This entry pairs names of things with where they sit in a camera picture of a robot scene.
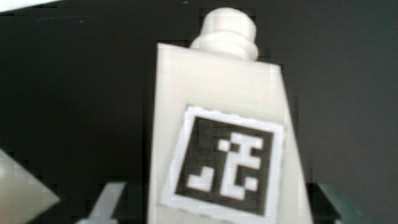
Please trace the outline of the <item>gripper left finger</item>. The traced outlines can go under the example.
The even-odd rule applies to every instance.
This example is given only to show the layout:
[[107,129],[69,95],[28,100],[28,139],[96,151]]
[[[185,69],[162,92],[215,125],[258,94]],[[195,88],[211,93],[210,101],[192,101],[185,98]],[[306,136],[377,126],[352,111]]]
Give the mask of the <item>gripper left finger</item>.
[[146,224],[144,190],[139,184],[105,184],[89,216],[75,224]]

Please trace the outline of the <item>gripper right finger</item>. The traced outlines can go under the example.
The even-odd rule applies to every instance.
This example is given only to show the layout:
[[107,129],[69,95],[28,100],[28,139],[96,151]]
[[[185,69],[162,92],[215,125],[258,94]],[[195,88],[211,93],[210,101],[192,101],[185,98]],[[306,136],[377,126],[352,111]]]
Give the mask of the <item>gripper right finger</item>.
[[307,184],[314,224],[362,224],[362,215],[343,190],[332,184]]

